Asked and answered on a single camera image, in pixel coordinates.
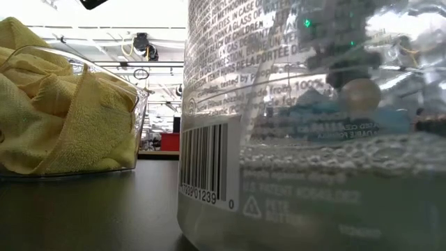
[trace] green light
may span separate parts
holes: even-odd
[[[312,25],[312,21],[310,21],[310,20],[305,20],[305,22],[304,22],[304,25],[305,25],[305,27],[310,27],[311,25]]]

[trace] barcode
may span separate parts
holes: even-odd
[[[181,192],[210,204],[226,201],[228,124],[183,132],[181,153]]]

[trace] dark countertop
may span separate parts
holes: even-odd
[[[176,221],[176,161],[129,172],[0,183],[0,250],[196,250]]]

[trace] red object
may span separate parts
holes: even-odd
[[[161,151],[180,151],[180,134],[162,133]]]

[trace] yellow cloth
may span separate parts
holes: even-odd
[[[0,22],[0,64],[26,45],[48,46],[14,18]],[[72,74],[62,57],[18,54],[0,72],[0,163],[18,174],[133,167],[136,94],[106,74]]]

